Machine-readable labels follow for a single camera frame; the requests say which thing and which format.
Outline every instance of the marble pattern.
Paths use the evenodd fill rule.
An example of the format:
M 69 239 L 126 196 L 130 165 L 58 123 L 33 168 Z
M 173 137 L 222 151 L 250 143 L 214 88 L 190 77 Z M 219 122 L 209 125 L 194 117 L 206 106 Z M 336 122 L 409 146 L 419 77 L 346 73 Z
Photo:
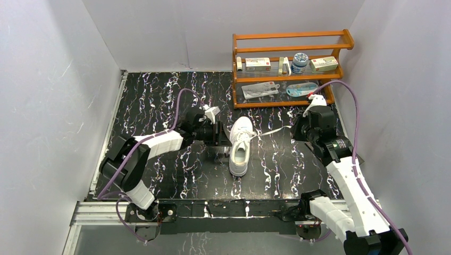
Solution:
M 196 91 L 206 104 L 219 106 L 219 118 L 228 131 L 237 118 L 248 116 L 261 134 L 292 125 L 296 115 L 305 109 L 235 110 L 231 80 L 230 72 L 129 73 L 111 140 L 121 133 L 145 135 L 169 128 L 182 88 Z M 199 106 L 199 102 L 186 93 L 180 105 L 183 116 L 189 107 Z M 324 190 L 331 198 L 341 198 L 326 169 L 302 142 L 290 138 L 288 129 L 255 138 L 251 146 L 249 168 L 243 177 L 230 174 L 223 148 L 207 147 L 196 141 L 186 149 L 149 160 L 143 180 L 157 198 L 166 199 L 292 199 L 316 189 Z M 96 191 L 106 183 L 100 176 Z

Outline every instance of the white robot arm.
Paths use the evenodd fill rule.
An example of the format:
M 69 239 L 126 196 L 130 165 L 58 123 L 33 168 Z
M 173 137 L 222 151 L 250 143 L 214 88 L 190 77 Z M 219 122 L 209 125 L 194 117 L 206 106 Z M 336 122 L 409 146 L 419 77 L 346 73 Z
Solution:
M 219 113 L 218 107 L 204 106 L 203 109 L 192 108 L 186 114 L 177 128 L 155 135 L 135 136 L 120 135 L 113 143 L 103 159 L 99 171 L 103 176 L 111 179 L 120 168 L 126 155 L 140 141 L 142 142 L 132 153 L 119 175 L 114 179 L 118 186 L 131 201 L 140 209 L 151 211 L 155 205 L 155 197 L 141 180 L 149 159 L 170 151 L 178 151 L 186 148 L 194 140 L 203 141 L 210 146 L 231 146 L 222 123 L 216 120 Z
M 344 243 L 346 254 L 399 254 L 404 247 L 385 218 L 373 207 L 374 199 L 360 170 L 352 163 L 349 139 L 336 134 L 336 118 L 321 95 L 310 95 L 312 103 L 292 128 L 293 138 L 305 141 L 338 184 L 351 216 L 336 208 L 321 190 L 301 195 L 304 213 L 323 222 Z M 357 181 L 367 191 L 365 195 Z M 403 229 L 399 229 L 405 238 Z

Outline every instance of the white wall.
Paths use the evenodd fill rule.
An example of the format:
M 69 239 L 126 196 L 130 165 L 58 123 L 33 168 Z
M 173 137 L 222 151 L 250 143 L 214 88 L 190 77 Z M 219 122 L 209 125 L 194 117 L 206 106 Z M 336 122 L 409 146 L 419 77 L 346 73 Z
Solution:
M 367 0 L 341 58 L 361 104 L 364 175 L 415 254 L 451 251 L 450 13 L 449 1 Z M 353 137 L 352 98 L 335 91 Z
M 120 70 L 81 0 L 0 4 L 0 253 L 61 254 Z
M 232 69 L 233 33 L 349 28 L 364 0 L 83 0 L 121 69 Z

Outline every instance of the wooden shelf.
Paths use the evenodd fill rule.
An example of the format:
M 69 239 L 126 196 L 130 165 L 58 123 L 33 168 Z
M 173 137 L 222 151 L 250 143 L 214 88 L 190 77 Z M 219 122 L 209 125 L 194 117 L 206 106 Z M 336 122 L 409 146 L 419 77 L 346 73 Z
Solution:
M 237 40 L 253 40 L 253 39 L 274 39 L 274 38 L 295 38 L 295 37 L 339 37 L 335 44 L 316 44 L 316 45 L 299 45 L 299 46 L 274 46 L 274 47 L 247 47 L 239 48 L 237 46 Z M 306 100 L 290 100 L 287 101 L 268 101 L 263 100 L 261 102 L 239 102 L 237 100 L 237 84 L 238 83 L 260 83 L 267 81 L 274 82 L 292 82 L 302 80 L 318 80 L 321 83 L 328 82 L 332 79 L 341 79 L 344 75 L 343 69 L 340 64 L 333 71 L 313 73 L 309 66 L 304 70 L 302 74 L 293 73 L 291 76 L 278 76 L 279 58 L 272 57 L 271 70 L 270 71 L 246 71 L 245 59 L 242 58 L 243 71 L 237 71 L 236 57 L 243 53 L 268 53 L 268 52 L 284 52 L 284 51 L 308 51 L 308 50 L 331 50 L 330 55 L 313 56 L 309 55 L 310 59 L 334 56 L 339 60 L 339 53 L 341 49 L 352 49 L 354 47 L 354 40 L 352 39 L 347 29 L 340 31 L 315 31 L 315 32 L 299 32 L 299 33 L 267 33 L 261 35 L 233 35 L 233 103 L 235 108 L 247 108 L 247 107 L 277 107 L 277 106 L 294 106 L 294 105 L 308 105 Z M 333 94 L 330 87 L 325 88 L 324 95 L 328 104 L 333 104 Z
M 325 56 L 311 56 L 312 59 Z M 343 70 L 338 66 L 335 70 L 321 73 L 313 73 L 309 66 L 303 73 L 293 73 L 291 76 L 278 76 L 279 59 L 271 58 L 270 71 L 246 71 L 246 64 L 243 62 L 243 70 L 236 72 L 236 82 L 265 82 L 265 81 L 300 81 L 300 80 L 321 80 L 321 79 L 340 79 L 343 77 Z

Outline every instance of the medicine box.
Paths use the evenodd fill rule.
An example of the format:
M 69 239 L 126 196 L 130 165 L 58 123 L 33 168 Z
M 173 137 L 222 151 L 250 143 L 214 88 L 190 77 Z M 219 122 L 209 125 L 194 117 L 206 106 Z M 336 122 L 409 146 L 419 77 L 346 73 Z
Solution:
M 335 57 L 323 57 L 310 60 L 310 69 L 312 69 L 313 73 L 335 70 L 337 66 L 338 61 Z
M 271 62 L 268 57 L 246 58 L 246 71 L 269 71 Z

